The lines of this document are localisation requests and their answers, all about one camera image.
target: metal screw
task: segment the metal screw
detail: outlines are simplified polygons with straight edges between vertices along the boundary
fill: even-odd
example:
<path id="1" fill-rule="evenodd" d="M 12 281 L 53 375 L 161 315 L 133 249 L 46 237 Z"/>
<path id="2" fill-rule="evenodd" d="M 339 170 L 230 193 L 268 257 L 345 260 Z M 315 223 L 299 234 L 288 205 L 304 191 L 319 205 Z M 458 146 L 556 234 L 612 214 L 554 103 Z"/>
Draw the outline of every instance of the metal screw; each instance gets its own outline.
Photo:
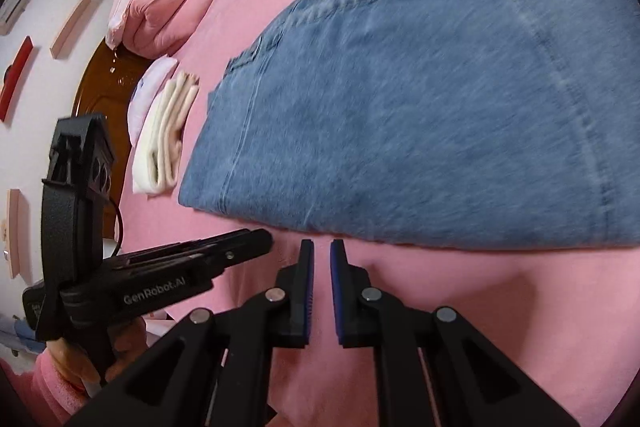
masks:
<path id="1" fill-rule="evenodd" d="M 364 288 L 362 290 L 362 298 L 367 302 L 379 301 L 382 297 L 382 292 L 378 288 Z"/>
<path id="2" fill-rule="evenodd" d="M 282 288 L 271 288 L 264 294 L 269 302 L 282 301 L 286 295 L 286 291 L 284 291 Z"/>
<path id="3" fill-rule="evenodd" d="M 436 311 L 436 317 L 442 322 L 453 322 L 458 318 L 458 314 L 452 308 L 440 308 Z"/>
<path id="4" fill-rule="evenodd" d="M 194 324 L 202 324 L 211 318 L 211 312 L 205 308 L 196 308 L 189 314 L 189 318 Z"/>

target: blue denim jacket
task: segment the blue denim jacket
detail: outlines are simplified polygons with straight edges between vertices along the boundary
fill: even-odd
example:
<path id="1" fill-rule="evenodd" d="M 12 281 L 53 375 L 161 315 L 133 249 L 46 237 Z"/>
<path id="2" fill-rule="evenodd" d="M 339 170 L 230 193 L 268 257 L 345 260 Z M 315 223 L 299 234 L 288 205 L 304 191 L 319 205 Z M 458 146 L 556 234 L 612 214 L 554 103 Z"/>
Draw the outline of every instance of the blue denim jacket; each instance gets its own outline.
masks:
<path id="1" fill-rule="evenodd" d="M 181 204 L 465 249 L 640 240 L 636 0 L 296 0 L 209 95 Z"/>

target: human hand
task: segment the human hand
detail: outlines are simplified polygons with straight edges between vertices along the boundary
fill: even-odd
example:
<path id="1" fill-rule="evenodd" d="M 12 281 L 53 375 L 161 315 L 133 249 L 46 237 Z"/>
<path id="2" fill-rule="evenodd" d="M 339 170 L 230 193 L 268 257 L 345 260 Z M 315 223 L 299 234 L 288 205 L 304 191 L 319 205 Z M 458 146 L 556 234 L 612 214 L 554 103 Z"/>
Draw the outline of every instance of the human hand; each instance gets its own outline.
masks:
<path id="1" fill-rule="evenodd" d="M 107 382 L 116 378 L 146 350 L 145 321 L 139 317 L 120 328 L 115 335 L 113 348 L 117 351 L 117 357 L 116 362 L 107 370 Z M 95 367 L 78 347 L 65 339 L 58 339 L 47 342 L 47 349 L 59 374 L 75 387 L 82 389 L 83 380 L 89 383 L 100 382 Z"/>

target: pink bedding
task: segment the pink bedding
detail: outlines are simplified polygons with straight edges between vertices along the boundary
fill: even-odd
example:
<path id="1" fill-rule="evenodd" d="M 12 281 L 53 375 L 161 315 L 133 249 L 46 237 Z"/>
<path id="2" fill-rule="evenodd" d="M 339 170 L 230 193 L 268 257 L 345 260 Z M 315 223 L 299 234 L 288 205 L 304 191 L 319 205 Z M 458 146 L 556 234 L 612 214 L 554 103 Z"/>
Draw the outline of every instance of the pink bedding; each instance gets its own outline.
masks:
<path id="1" fill-rule="evenodd" d="M 200 76 L 200 93 L 184 132 L 182 165 L 206 117 L 207 93 L 226 62 L 248 47 L 292 0 L 213 0 L 175 55 Z M 247 226 L 177 204 L 173 194 L 131 193 L 130 163 L 121 209 L 124 248 L 132 251 Z M 238 266 L 216 287 L 171 308 L 181 318 L 196 306 L 221 311 L 270 287 L 277 270 L 296 259 L 308 235 L 273 230 L 268 256 Z M 277 351 L 270 404 L 281 425 L 377 425 L 372 353 L 337 344 L 329 272 L 332 236 L 312 236 L 316 279 L 311 344 Z M 640 367 L 640 250 L 469 253 L 392 247 L 346 240 L 353 264 L 373 283 L 412 307 L 459 309 L 583 427 L 601 425 Z"/>

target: white folded towel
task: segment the white folded towel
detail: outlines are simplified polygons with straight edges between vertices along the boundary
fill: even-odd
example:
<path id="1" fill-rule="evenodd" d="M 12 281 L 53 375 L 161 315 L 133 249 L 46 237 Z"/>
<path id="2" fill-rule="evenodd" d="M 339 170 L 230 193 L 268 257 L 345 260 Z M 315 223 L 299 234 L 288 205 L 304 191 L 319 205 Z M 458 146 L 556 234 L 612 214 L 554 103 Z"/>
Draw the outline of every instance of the white folded towel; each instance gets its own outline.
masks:
<path id="1" fill-rule="evenodd" d="M 198 93 L 198 77 L 180 71 L 156 95 L 133 156 L 133 192 L 161 194 L 178 182 L 182 128 Z"/>

